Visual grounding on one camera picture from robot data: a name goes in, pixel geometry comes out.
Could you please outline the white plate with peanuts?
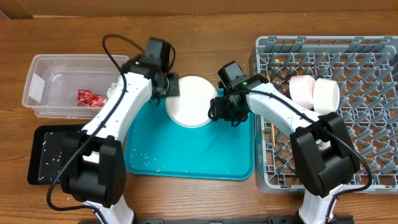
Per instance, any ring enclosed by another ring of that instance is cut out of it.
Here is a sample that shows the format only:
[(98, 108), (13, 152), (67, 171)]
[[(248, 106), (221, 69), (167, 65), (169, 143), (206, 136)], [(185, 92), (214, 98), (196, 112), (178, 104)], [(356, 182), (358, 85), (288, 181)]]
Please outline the white plate with peanuts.
[(179, 96), (165, 100), (168, 116), (184, 128), (200, 128), (208, 124), (210, 100), (218, 96), (216, 88), (206, 79), (187, 76), (178, 81)]

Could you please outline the wooden chopstick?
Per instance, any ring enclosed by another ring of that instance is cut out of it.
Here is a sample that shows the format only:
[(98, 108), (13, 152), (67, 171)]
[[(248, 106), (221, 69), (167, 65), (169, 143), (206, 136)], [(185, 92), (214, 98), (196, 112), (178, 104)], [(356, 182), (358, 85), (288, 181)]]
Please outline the wooden chopstick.
[(271, 134), (272, 134), (272, 144), (273, 144), (273, 148), (275, 148), (275, 126), (274, 124), (271, 124)]

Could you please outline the white tissue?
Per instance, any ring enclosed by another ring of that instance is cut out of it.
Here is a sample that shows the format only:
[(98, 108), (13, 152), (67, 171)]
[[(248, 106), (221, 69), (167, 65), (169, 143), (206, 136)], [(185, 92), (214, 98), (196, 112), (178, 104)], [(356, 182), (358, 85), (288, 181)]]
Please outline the white tissue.
[(114, 83), (111, 84), (111, 86), (108, 88), (108, 91), (106, 93), (106, 96), (108, 98), (111, 98), (111, 96), (113, 95), (113, 93), (114, 93), (115, 89), (117, 88), (117, 86), (118, 86), (117, 82), (114, 82)]

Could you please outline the red snack wrapper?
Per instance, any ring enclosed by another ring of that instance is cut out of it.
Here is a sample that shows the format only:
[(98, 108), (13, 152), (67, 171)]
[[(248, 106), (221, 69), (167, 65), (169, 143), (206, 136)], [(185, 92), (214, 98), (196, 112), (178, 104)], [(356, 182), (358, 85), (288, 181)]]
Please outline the red snack wrapper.
[(107, 102), (107, 97), (97, 95), (89, 90), (78, 90), (77, 106), (102, 107)]

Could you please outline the white bowl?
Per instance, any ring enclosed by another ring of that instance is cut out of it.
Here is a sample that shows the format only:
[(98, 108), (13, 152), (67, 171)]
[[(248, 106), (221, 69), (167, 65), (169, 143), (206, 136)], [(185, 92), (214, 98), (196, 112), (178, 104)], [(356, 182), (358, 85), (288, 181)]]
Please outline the white bowl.
[(340, 89), (336, 81), (319, 78), (313, 89), (313, 109), (326, 115), (336, 112), (340, 103)]

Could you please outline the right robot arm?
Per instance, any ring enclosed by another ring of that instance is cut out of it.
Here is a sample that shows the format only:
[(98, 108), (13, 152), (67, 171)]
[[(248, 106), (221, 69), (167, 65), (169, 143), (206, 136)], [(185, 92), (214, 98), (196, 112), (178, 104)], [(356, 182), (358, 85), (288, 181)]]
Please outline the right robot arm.
[(343, 194), (366, 190), (372, 184), (345, 189), (355, 173), (364, 167), (372, 172), (353, 146), (343, 118), (335, 112), (321, 115), (287, 98), (260, 74), (247, 76), (232, 61), (218, 70), (223, 96), (210, 101), (208, 117), (223, 119), (233, 127), (252, 112), (262, 116), (290, 139), (295, 172), (305, 187), (302, 206), (293, 223), (353, 223), (352, 216), (333, 214)]

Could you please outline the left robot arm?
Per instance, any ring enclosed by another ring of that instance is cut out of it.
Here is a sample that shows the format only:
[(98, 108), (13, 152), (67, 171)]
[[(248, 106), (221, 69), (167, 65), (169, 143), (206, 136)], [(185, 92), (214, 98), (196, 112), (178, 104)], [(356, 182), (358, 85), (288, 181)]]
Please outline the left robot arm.
[(119, 80), (100, 112), (81, 131), (66, 133), (62, 168), (54, 182), (81, 203), (66, 210), (90, 209), (100, 223), (137, 223), (123, 197), (123, 141), (148, 101), (179, 94), (178, 75), (171, 72), (174, 61), (172, 44), (149, 39), (140, 55), (117, 65)]

